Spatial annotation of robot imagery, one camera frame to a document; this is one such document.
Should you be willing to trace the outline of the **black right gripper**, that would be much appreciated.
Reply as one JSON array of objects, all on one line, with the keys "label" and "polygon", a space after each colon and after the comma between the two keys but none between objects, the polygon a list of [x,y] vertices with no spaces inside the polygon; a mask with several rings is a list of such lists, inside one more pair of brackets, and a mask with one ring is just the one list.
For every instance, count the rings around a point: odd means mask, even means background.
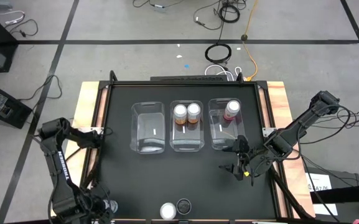
[{"label": "black right gripper", "polygon": [[232,165],[220,165],[219,168],[223,169],[236,178],[236,180],[243,180],[244,176],[248,176],[249,172],[246,167],[250,162],[250,146],[245,136],[239,135],[235,141],[235,145],[222,149],[223,152],[234,152],[238,156],[238,163]]}]

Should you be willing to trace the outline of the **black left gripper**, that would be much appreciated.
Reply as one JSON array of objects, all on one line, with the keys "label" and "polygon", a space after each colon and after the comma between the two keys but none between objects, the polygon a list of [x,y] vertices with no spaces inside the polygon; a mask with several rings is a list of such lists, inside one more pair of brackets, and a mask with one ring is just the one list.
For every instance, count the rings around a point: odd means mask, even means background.
[{"label": "black left gripper", "polygon": [[[113,202],[108,192],[105,192],[105,195],[108,202]],[[92,221],[97,223],[111,223],[113,221],[114,212],[106,210],[105,203],[98,194],[87,191],[85,193],[85,199],[85,216],[81,218],[82,223],[91,223]]]}]

